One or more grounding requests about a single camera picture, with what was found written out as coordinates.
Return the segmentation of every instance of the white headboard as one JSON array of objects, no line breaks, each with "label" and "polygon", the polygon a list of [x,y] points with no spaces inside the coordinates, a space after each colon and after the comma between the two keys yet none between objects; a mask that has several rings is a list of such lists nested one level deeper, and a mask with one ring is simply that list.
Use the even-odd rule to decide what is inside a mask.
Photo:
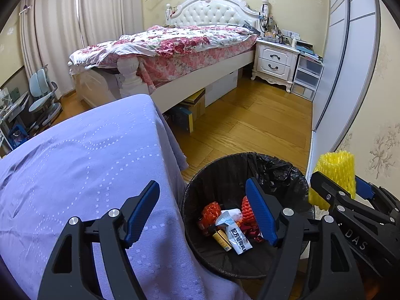
[{"label": "white headboard", "polygon": [[184,27],[202,24],[238,25],[245,21],[256,27],[259,13],[249,9],[242,0],[186,0],[177,6],[177,11],[171,14],[171,5],[167,4],[165,12],[166,24]]}]

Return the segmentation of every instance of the beige curtain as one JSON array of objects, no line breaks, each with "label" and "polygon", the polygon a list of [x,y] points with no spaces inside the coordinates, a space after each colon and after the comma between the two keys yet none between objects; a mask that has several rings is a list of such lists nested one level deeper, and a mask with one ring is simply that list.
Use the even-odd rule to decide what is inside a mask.
[{"label": "beige curtain", "polygon": [[119,39],[121,0],[79,0],[79,24],[86,46]]},{"label": "beige curtain", "polygon": [[22,0],[21,11],[25,6],[31,8],[24,11],[19,18],[19,34],[23,54],[23,63],[28,78],[43,67],[35,29],[35,0]]},{"label": "beige curtain", "polygon": [[142,0],[121,0],[121,7],[124,35],[133,35],[144,31]]},{"label": "beige curtain", "polygon": [[75,88],[69,74],[69,56],[83,48],[76,0],[35,0],[37,44],[48,76],[58,85],[57,97]]}]

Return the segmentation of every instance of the trash can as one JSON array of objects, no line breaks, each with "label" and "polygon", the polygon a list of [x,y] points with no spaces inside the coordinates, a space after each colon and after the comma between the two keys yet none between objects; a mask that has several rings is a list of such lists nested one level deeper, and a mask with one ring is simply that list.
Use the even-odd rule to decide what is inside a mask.
[{"label": "trash can", "polygon": [[241,209],[246,180],[255,177],[264,192],[276,196],[283,207],[290,207],[314,219],[308,202],[309,186],[301,171],[291,163],[254,152],[238,153],[215,160],[201,169],[187,185],[181,214],[186,240],[197,259],[210,271],[228,279],[262,279],[273,264],[277,249],[264,241],[249,240],[253,248],[238,255],[226,252],[212,237],[205,237],[197,226],[203,208],[211,202],[222,210]]}]

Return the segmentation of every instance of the office chair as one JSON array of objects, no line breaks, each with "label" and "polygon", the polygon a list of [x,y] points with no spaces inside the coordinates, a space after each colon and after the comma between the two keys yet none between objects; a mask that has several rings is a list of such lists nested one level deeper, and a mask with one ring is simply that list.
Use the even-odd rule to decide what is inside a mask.
[{"label": "office chair", "polygon": [[40,69],[34,73],[29,80],[29,90],[34,98],[38,98],[30,107],[30,113],[43,111],[39,116],[33,128],[37,130],[40,126],[51,125],[51,122],[61,112],[61,104],[55,103],[55,91],[58,86],[51,81],[51,86],[46,78],[44,69]]}]

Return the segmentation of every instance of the yellow foam net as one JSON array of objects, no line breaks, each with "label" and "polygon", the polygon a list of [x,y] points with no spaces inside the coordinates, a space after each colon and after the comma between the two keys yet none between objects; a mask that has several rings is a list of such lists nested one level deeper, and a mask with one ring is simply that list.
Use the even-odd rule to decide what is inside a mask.
[{"label": "yellow foam net", "polygon": [[[353,154],[347,151],[322,154],[313,172],[323,173],[345,191],[349,192],[352,199],[356,197],[356,175]],[[310,204],[318,206],[321,210],[329,209],[329,203],[312,188],[309,189],[308,201]]]}]

